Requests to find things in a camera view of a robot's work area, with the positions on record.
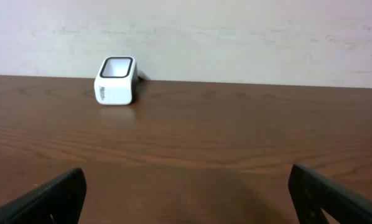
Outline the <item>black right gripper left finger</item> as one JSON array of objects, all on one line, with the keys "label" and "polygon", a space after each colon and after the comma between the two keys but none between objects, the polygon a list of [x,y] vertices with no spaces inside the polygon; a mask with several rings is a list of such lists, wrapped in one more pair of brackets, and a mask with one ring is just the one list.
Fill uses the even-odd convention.
[{"label": "black right gripper left finger", "polygon": [[86,179],[79,167],[0,207],[3,223],[77,224],[86,196]]}]

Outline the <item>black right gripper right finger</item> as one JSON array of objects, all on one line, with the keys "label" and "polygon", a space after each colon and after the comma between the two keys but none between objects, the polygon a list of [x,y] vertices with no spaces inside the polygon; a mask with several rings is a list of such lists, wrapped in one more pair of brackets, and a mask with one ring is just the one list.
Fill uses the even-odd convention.
[{"label": "black right gripper right finger", "polygon": [[328,213],[339,223],[372,223],[372,201],[346,187],[294,164],[288,189],[300,223],[328,223]]}]

